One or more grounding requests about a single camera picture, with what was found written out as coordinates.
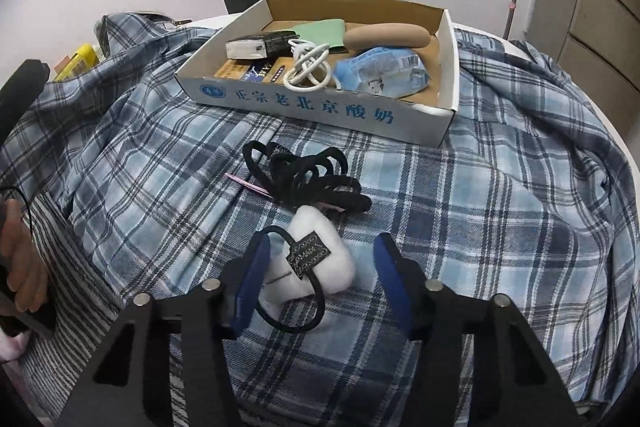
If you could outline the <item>person's left hand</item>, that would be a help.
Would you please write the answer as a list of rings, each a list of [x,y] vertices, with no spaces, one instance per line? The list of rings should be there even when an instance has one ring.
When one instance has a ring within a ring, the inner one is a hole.
[[[22,220],[21,204],[15,199],[6,201],[1,254],[10,262],[6,283],[15,294],[12,306],[1,305],[1,314],[12,317],[25,311],[36,312],[47,300],[48,272]]]

